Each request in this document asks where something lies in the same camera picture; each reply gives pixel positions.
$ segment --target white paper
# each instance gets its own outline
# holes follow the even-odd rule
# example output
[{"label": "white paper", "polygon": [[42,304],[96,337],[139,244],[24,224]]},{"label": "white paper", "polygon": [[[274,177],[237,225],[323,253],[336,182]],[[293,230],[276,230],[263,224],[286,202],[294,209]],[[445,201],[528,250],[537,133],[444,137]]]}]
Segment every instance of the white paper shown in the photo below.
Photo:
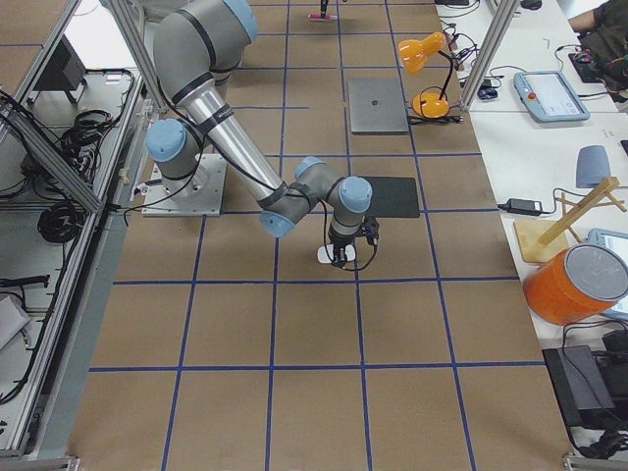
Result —
[{"label": "white paper", "polygon": [[0,349],[22,329],[30,318],[13,296],[0,300]]}]

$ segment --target desk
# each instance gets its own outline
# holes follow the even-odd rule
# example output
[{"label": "desk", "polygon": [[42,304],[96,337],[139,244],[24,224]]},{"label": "desk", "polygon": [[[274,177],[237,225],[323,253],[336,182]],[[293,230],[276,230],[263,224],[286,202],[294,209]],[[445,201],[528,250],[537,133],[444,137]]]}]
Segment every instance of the desk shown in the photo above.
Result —
[{"label": "desk", "polygon": [[[493,13],[486,2],[482,1],[474,12],[463,17],[448,19],[447,16],[455,15],[456,11],[448,7],[438,7],[439,13],[447,22],[456,23],[456,31],[469,35],[481,47]],[[573,32],[569,22],[555,0],[544,0],[543,7],[531,11],[519,8],[510,22],[508,32],[502,39],[495,57],[491,62],[491,68],[500,66],[516,66],[528,72],[555,71],[560,69],[560,63],[554,56],[554,51],[563,45],[579,44],[576,33]],[[469,46],[466,38],[460,38],[458,47]],[[567,54],[574,48],[566,47],[557,53],[563,61],[562,72],[578,94],[592,94],[605,91],[601,84],[582,83],[575,69],[569,62]],[[465,62],[466,70],[458,73],[460,79],[469,75],[469,64]],[[504,75],[501,80],[499,97],[491,101],[476,99],[471,105],[471,111],[521,111],[525,108],[521,103],[512,85],[512,76],[518,71],[515,69],[500,69],[496,75]],[[608,95],[587,99],[585,106],[590,112],[614,113],[617,107]]]},{"label": "desk", "polygon": [[[628,156],[619,145],[628,133],[628,116],[623,113],[596,113],[579,126],[554,127],[537,124],[525,113],[474,113],[471,119],[497,202],[509,197],[536,199],[551,211],[555,187],[586,192],[575,187],[576,161],[579,150],[593,144],[605,147],[611,174],[628,183]],[[617,195],[625,198],[626,191],[617,190]],[[523,280],[537,267],[521,260],[513,228],[516,217],[502,213],[501,220]],[[592,228],[628,232],[628,216],[615,207],[596,208],[574,226],[580,237],[586,237]],[[562,329],[534,314],[533,320],[542,345],[556,347]],[[590,333],[587,337],[598,336]]]}]

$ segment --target metal mounting plate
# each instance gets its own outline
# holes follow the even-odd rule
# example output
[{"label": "metal mounting plate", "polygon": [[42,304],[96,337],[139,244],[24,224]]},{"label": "metal mounting plate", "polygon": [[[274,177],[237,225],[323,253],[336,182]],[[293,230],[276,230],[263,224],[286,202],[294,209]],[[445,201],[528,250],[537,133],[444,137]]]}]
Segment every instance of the metal mounting plate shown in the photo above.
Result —
[{"label": "metal mounting plate", "polygon": [[[141,212],[146,217],[181,217],[181,216],[220,216],[220,208],[223,202],[223,189],[225,186],[225,173],[227,162],[219,154],[203,154],[199,169],[204,171],[209,180],[192,197],[172,198],[158,202],[167,196],[164,187],[160,184],[150,186],[144,199],[144,204],[154,204],[142,208]],[[150,176],[151,180],[161,179],[161,172],[157,166]]]}]

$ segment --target laptop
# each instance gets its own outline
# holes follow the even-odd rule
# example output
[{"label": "laptop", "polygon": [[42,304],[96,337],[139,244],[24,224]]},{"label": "laptop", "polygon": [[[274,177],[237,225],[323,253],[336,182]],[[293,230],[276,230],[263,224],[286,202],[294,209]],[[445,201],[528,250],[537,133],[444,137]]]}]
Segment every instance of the laptop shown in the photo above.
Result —
[{"label": "laptop", "polygon": [[349,116],[353,134],[408,134],[398,78],[350,78]]}]

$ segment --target gray lid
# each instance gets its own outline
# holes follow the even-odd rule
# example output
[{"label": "gray lid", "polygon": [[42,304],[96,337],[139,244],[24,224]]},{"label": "gray lid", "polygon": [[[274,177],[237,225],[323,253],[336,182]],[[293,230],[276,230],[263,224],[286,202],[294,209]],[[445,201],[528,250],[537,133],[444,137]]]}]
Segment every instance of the gray lid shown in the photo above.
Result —
[{"label": "gray lid", "polygon": [[565,271],[577,289],[598,301],[618,301],[628,294],[628,268],[606,247],[588,243],[572,247]]}]

